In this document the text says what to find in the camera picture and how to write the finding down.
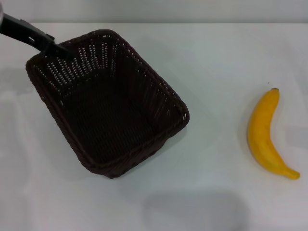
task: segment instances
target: banana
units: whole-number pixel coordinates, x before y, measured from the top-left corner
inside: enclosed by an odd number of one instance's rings
[[[296,180],[300,177],[300,173],[290,169],[284,163],[270,139],[270,123],[278,101],[279,90],[277,88],[272,88],[260,99],[248,124],[248,144],[261,166],[272,173]]]

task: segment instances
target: wicker basket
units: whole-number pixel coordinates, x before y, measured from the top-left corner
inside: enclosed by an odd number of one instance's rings
[[[26,70],[89,171],[119,177],[189,121],[174,90],[117,33],[97,30],[61,45],[74,62],[38,54]]]

